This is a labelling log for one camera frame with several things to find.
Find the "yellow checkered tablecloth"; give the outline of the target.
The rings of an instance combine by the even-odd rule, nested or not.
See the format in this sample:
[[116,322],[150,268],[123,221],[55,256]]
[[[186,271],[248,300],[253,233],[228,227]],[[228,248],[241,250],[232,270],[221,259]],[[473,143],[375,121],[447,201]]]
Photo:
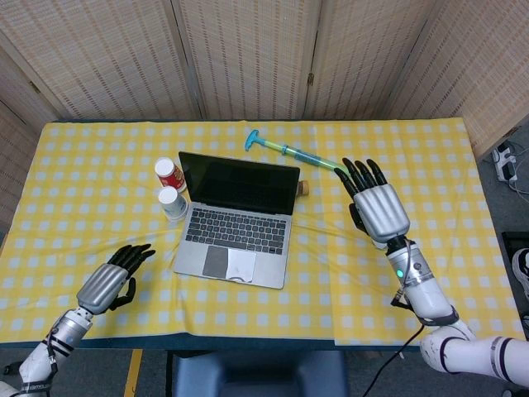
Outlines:
[[173,272],[183,227],[162,212],[155,162],[189,151],[295,165],[262,146],[246,151],[253,130],[329,160],[375,160],[460,317],[480,337],[522,337],[465,125],[449,118],[48,124],[0,254],[0,343],[42,338],[114,251],[145,243],[155,254],[136,272],[136,297],[96,317],[90,337],[407,339],[418,321],[391,305],[398,280],[384,253],[355,229],[339,179],[312,165],[300,165],[310,193],[295,202],[281,290]]

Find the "yellow floor tape strip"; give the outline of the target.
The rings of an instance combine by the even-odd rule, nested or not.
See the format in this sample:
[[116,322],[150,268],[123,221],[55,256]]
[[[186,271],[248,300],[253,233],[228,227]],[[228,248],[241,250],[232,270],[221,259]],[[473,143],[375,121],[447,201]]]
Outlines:
[[136,397],[142,353],[142,349],[132,350],[123,397]]

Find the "white power strip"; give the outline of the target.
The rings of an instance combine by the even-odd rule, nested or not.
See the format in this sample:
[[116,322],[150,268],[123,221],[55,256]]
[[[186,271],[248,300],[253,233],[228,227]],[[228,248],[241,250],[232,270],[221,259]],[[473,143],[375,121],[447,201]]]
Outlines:
[[511,143],[506,141],[492,152],[493,164],[500,182],[513,183],[517,180],[516,155]]

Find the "red paper cup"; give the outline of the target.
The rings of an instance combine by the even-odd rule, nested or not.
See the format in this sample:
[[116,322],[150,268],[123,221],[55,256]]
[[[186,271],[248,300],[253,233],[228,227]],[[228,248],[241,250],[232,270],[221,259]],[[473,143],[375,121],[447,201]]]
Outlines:
[[187,187],[182,170],[169,157],[161,157],[155,162],[155,173],[163,186],[171,186],[179,193]]

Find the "white paper cup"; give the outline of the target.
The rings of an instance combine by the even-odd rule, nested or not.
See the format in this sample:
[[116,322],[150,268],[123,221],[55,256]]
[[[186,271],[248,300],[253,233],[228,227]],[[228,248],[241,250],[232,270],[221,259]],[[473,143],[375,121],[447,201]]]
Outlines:
[[158,192],[158,201],[170,220],[179,220],[185,217],[188,211],[188,202],[176,188],[164,186]]

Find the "white black sneaker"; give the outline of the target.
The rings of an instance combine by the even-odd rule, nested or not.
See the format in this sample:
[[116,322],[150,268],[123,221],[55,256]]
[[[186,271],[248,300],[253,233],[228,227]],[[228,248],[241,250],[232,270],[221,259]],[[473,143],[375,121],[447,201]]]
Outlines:
[[529,248],[522,248],[514,253],[512,271],[521,284],[527,301],[529,301]]

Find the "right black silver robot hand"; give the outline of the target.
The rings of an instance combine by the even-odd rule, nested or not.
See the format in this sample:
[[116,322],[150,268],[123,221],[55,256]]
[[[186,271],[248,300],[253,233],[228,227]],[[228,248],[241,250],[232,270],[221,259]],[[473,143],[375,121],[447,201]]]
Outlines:
[[364,232],[387,253],[407,246],[409,217],[393,186],[387,181],[379,165],[368,159],[342,159],[344,169],[334,172],[351,197],[350,215],[356,228]]

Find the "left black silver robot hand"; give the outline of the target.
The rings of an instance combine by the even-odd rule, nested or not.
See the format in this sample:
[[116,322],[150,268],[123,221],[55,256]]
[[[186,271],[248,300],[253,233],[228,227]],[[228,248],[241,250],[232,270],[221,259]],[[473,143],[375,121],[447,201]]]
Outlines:
[[134,274],[155,254],[151,244],[119,248],[90,275],[77,293],[80,308],[93,315],[114,311],[129,304],[136,294]]

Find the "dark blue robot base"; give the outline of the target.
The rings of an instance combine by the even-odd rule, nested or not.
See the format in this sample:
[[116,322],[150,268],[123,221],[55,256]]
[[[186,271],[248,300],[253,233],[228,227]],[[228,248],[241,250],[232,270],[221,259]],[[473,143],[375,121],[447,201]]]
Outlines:
[[349,397],[339,351],[174,353],[167,397]]

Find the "woven folding screen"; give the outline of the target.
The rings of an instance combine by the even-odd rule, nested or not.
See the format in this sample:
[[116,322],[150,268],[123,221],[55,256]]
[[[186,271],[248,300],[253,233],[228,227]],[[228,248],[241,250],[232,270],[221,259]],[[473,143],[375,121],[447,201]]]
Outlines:
[[0,0],[0,233],[48,122],[529,128],[529,0]]

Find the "green blue water pump toy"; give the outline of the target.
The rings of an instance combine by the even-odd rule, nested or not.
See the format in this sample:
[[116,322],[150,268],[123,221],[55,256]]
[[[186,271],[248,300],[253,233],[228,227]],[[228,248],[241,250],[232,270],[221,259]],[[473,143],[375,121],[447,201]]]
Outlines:
[[322,167],[327,170],[333,171],[334,169],[338,168],[342,170],[343,172],[347,171],[347,168],[344,165],[340,165],[334,161],[321,158],[318,155],[307,153],[305,151],[302,151],[300,149],[297,149],[297,148],[294,148],[288,145],[278,144],[278,143],[266,140],[263,137],[259,136],[259,131],[257,129],[252,130],[249,136],[246,138],[245,144],[244,144],[245,151],[249,151],[250,148],[254,145],[261,145],[263,147],[272,149],[274,151],[278,151],[282,155],[290,156],[301,162],[304,162],[310,165],[315,165],[318,167]]

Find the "silver laptop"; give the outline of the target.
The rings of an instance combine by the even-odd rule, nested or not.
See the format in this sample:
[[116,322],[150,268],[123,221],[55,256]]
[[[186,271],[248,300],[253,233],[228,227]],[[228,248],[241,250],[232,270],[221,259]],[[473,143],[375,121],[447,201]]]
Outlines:
[[177,274],[282,289],[300,169],[179,152],[189,210]]

